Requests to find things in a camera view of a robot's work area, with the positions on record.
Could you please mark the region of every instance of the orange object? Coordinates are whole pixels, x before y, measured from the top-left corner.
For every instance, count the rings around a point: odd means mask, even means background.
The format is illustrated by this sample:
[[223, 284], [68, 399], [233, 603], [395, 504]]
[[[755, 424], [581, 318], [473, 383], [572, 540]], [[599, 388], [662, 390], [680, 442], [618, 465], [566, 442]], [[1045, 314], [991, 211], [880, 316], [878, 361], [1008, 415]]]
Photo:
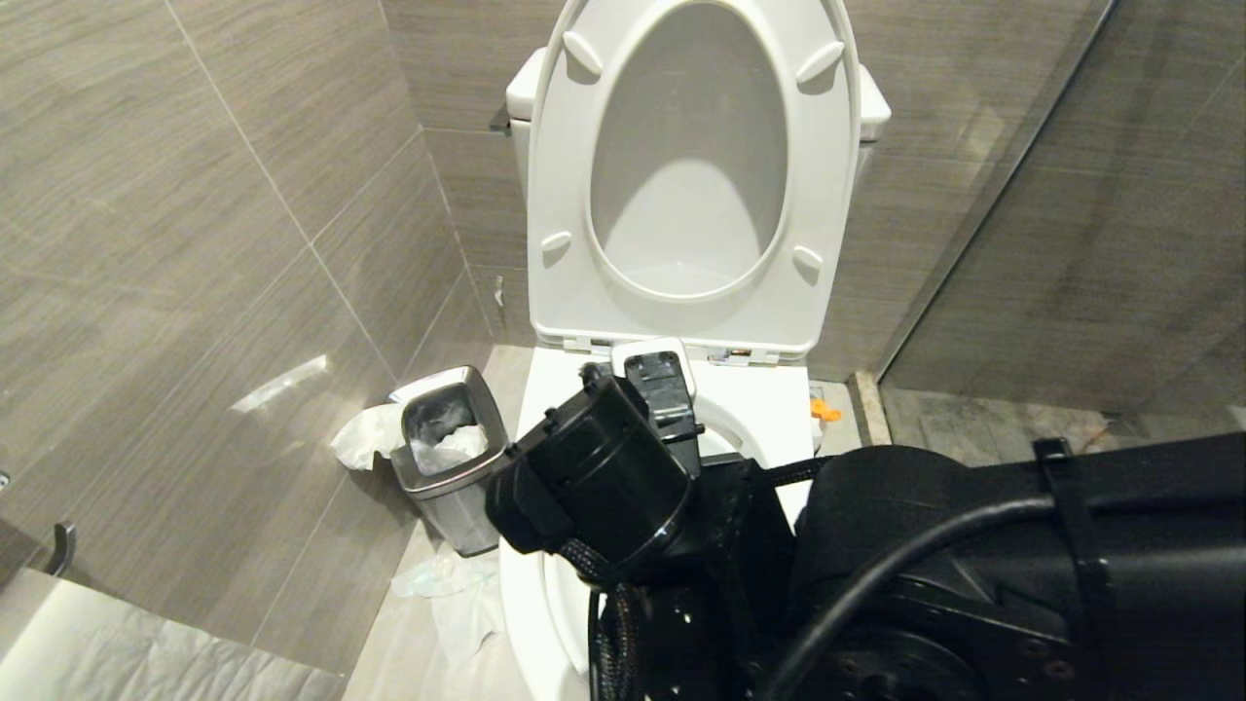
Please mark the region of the orange object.
[[832, 410], [826, 406], [826, 402], [821, 400], [810, 400], [809, 413], [814, 417], [822, 420], [824, 422], [837, 422], [844, 418], [837, 410]]

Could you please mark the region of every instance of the crumpled paper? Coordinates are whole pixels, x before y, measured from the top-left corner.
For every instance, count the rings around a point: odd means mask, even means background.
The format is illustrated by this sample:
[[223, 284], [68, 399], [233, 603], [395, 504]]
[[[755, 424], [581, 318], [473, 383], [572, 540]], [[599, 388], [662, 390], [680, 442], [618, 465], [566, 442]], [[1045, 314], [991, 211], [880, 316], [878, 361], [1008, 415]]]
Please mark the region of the crumpled paper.
[[397, 596], [429, 600], [441, 650], [451, 666], [467, 662], [485, 639], [506, 630], [497, 558], [497, 550], [461, 558], [449, 543], [441, 543], [431, 560], [390, 581]]
[[353, 471], [373, 469], [373, 453], [386, 461], [402, 447], [402, 405], [381, 405], [351, 417], [329, 447], [338, 462]]

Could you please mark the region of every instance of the toilet lid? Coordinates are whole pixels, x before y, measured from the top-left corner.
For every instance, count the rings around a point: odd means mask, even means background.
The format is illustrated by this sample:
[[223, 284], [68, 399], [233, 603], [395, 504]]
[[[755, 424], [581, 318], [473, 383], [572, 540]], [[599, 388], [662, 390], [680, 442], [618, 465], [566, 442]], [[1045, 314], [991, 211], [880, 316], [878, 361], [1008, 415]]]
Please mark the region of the toilet lid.
[[839, 0], [568, 2], [530, 144], [536, 329], [807, 352], [851, 198], [857, 76]]

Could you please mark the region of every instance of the strap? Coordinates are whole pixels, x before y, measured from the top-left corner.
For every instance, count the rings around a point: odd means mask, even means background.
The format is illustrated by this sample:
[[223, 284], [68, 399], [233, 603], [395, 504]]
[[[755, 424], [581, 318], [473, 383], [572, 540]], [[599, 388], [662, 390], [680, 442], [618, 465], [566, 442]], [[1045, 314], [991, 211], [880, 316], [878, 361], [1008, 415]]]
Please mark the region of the strap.
[[782, 487], [785, 484], [796, 484], [797, 482], [805, 482], [807, 479], [814, 479], [817, 473], [822, 469], [822, 466], [829, 463], [835, 456], [820, 456], [817, 458], [809, 458], [807, 461], [797, 461], [795, 463], [789, 463], [786, 466], [780, 466], [778, 468], [771, 468], [764, 474], [770, 482], [771, 487]]
[[1060, 534], [1073, 557], [1082, 606], [1090, 624], [1091, 646], [1103, 665], [1110, 697], [1113, 676], [1118, 669], [1113, 659], [1118, 650], [1116, 588], [1108, 572], [1108, 560], [1099, 550], [1090, 510], [1082, 498], [1077, 461], [1063, 438], [1035, 441], [1034, 457], [1043, 468], [1043, 479], [1055, 502]]

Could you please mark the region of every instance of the tissue paper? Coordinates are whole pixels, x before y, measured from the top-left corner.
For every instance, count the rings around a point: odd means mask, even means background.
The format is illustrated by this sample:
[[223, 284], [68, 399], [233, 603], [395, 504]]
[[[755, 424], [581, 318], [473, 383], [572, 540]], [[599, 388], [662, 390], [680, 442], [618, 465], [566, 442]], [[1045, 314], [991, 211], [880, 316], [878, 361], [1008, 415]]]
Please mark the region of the tissue paper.
[[415, 467], [425, 477], [441, 474], [454, 469], [485, 452], [488, 442], [485, 430], [478, 426], [464, 426], [445, 437], [435, 448], [422, 441], [412, 441]]
[[355, 415], [329, 443], [338, 462], [353, 471], [370, 471], [373, 453], [389, 459], [402, 447], [402, 410], [401, 405], [381, 405]]
[[486, 637], [506, 630], [496, 550], [465, 559], [449, 543], [441, 543], [436, 557], [395, 576], [390, 589], [397, 596], [429, 600], [441, 650], [451, 666], [471, 660]]

